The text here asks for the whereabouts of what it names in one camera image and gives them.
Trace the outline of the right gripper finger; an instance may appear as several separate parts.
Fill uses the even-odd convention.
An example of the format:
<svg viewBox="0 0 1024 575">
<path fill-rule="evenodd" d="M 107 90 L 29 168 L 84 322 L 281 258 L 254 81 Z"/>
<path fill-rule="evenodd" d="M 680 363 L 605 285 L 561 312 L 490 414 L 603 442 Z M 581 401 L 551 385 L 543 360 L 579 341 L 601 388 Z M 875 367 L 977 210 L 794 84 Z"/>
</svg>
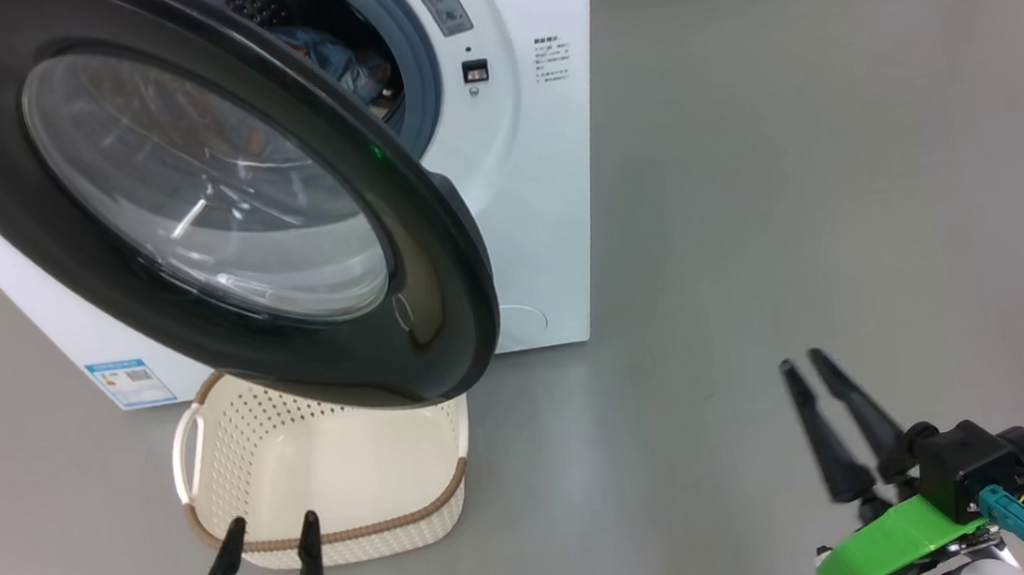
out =
<svg viewBox="0 0 1024 575">
<path fill-rule="evenodd" d="M 916 459 L 909 451 L 903 426 L 889 416 L 855 380 L 838 366 L 822 349 L 808 349 L 808 361 L 815 366 L 831 397 L 842 402 L 855 421 L 877 461 L 879 478 L 887 485 L 903 484 L 914 476 Z"/>
<path fill-rule="evenodd" d="M 779 372 L 790 393 L 790 401 L 798 412 L 801 430 L 809 440 L 813 459 L 826 484 L 835 504 L 855 504 L 859 522 L 874 522 L 891 507 L 888 500 L 876 493 L 873 472 L 861 465 L 838 437 L 829 421 L 818 407 L 818 399 L 810 385 L 792 360 L 782 360 Z"/>
</svg>

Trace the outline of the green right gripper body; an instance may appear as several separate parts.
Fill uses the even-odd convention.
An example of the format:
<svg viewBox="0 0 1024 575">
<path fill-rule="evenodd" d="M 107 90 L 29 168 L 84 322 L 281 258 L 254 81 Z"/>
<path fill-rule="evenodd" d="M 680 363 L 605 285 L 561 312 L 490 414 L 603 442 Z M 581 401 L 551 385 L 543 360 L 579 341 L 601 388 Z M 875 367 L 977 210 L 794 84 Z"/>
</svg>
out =
<svg viewBox="0 0 1024 575">
<path fill-rule="evenodd" d="M 895 575 L 986 523 L 982 517 L 959 524 L 924 496 L 912 496 L 834 545 L 815 575 Z"/>
</svg>

